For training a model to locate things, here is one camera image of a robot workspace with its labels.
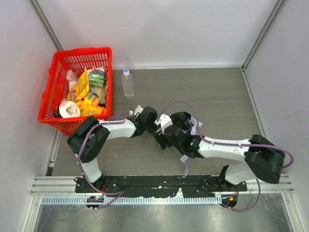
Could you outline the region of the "lavender folding umbrella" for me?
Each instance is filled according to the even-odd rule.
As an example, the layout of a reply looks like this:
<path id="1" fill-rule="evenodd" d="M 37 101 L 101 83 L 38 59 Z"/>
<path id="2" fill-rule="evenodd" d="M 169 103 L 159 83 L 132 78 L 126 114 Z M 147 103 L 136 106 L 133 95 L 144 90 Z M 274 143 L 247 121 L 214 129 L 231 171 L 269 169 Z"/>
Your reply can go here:
<path id="1" fill-rule="evenodd" d="M 162 149 L 167 147 L 176 148 L 182 155 L 180 161 L 185 165 L 183 176 L 188 175 L 189 158 L 203 158 L 198 151 L 201 138 L 196 134 L 196 129 L 203 126 L 189 112 L 176 112 L 169 116 L 172 125 L 164 130 L 158 126 L 158 129 L 152 133 Z"/>

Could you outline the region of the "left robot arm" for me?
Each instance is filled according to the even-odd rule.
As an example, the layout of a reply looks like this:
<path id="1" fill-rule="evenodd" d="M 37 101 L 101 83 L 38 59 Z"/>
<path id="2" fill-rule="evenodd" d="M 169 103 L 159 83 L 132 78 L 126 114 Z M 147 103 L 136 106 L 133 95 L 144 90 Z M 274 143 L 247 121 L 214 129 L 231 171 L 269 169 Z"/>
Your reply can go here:
<path id="1" fill-rule="evenodd" d="M 68 137 L 67 144 L 77 158 L 82 178 L 75 178 L 77 193 L 102 192 L 104 176 L 98 166 L 97 156 L 106 141 L 116 138 L 132 138 L 145 131 L 156 129 L 157 111 L 137 106 L 129 118 L 104 121 L 94 116 L 86 120 Z"/>

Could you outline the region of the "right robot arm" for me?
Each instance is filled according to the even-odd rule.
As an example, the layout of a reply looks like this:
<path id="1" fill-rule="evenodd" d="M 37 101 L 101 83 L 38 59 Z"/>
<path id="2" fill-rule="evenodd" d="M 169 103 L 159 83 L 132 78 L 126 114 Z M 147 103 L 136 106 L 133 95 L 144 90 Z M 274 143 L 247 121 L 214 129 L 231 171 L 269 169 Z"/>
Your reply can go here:
<path id="1" fill-rule="evenodd" d="M 285 154 L 261 135 L 249 140 L 216 140 L 205 136 L 192 135 L 190 131 L 171 125 L 165 130 L 153 133 L 162 149 L 174 147 L 181 153 L 181 161 L 189 158 L 222 158 L 236 160 L 237 165 L 226 165 L 220 172 L 219 183 L 223 188 L 243 181 L 260 179 L 277 184 L 283 169 Z"/>

